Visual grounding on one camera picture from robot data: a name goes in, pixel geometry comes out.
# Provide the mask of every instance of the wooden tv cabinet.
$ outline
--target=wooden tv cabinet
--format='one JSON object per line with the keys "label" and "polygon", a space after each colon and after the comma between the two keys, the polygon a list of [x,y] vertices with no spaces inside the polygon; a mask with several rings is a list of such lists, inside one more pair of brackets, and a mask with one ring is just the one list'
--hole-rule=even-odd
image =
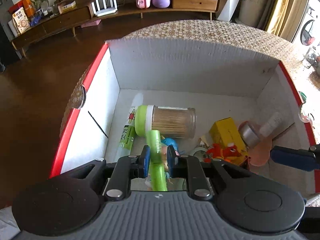
{"label": "wooden tv cabinet", "polygon": [[171,4],[168,8],[156,8],[151,5],[147,9],[139,9],[136,7],[135,3],[127,3],[124,6],[118,7],[118,11],[114,14],[96,17],[91,6],[91,2],[95,0],[63,0],[62,2],[70,3],[73,1],[76,1],[76,7],[72,11],[40,21],[38,25],[29,28],[23,34],[16,37],[12,41],[13,47],[15,49],[21,49],[21,52],[25,57],[24,46],[28,46],[68,29],[72,29],[73,35],[75,36],[75,27],[83,23],[130,14],[140,14],[140,17],[142,18],[143,13],[148,12],[199,11],[208,12],[210,19],[212,20],[212,13],[215,13],[218,10],[220,3],[220,0],[171,0]]}

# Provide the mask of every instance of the cabinet drawer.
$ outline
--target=cabinet drawer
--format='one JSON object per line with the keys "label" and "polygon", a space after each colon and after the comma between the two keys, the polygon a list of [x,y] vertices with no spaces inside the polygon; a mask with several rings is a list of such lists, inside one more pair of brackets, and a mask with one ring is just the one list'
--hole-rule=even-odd
{"label": "cabinet drawer", "polygon": [[198,9],[216,11],[218,0],[173,0],[174,9]]}
{"label": "cabinet drawer", "polygon": [[46,35],[46,32],[42,25],[37,25],[30,30],[25,31],[20,36],[13,40],[13,44],[17,49],[21,49],[23,46],[29,45],[34,41],[41,39]]}
{"label": "cabinet drawer", "polygon": [[92,15],[88,7],[84,7],[81,9],[76,9],[71,12],[67,12],[65,14],[61,14],[60,16],[53,18],[45,23],[43,23],[43,27],[45,31],[49,33],[53,33],[60,29],[68,28],[74,24],[91,20]]}

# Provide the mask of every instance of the yellow curtain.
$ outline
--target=yellow curtain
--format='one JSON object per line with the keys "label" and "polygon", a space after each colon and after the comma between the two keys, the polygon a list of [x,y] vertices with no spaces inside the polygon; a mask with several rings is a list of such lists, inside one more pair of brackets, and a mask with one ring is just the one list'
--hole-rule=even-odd
{"label": "yellow curtain", "polygon": [[266,32],[279,36],[288,4],[289,0],[276,0],[267,24]]}
{"label": "yellow curtain", "polygon": [[266,32],[292,41],[309,0],[276,0]]}

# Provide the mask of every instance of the plastic jar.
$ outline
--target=plastic jar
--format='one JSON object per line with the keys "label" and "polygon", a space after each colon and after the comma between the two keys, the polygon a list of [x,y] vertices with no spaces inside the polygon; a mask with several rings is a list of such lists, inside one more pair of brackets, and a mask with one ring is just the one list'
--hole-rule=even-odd
{"label": "plastic jar", "polygon": [[193,138],[196,132],[196,110],[167,106],[139,106],[135,116],[135,130],[144,137],[146,131],[159,130],[170,138]]}

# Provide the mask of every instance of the green tube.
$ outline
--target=green tube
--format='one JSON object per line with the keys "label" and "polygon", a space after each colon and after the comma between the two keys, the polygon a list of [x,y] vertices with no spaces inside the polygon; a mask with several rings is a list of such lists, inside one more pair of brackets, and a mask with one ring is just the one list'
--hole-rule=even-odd
{"label": "green tube", "polygon": [[168,191],[165,179],[164,164],[161,158],[161,136],[158,130],[146,133],[147,144],[150,147],[149,173],[153,191]]}
{"label": "green tube", "polygon": [[163,163],[150,163],[151,186],[153,191],[168,191]]}

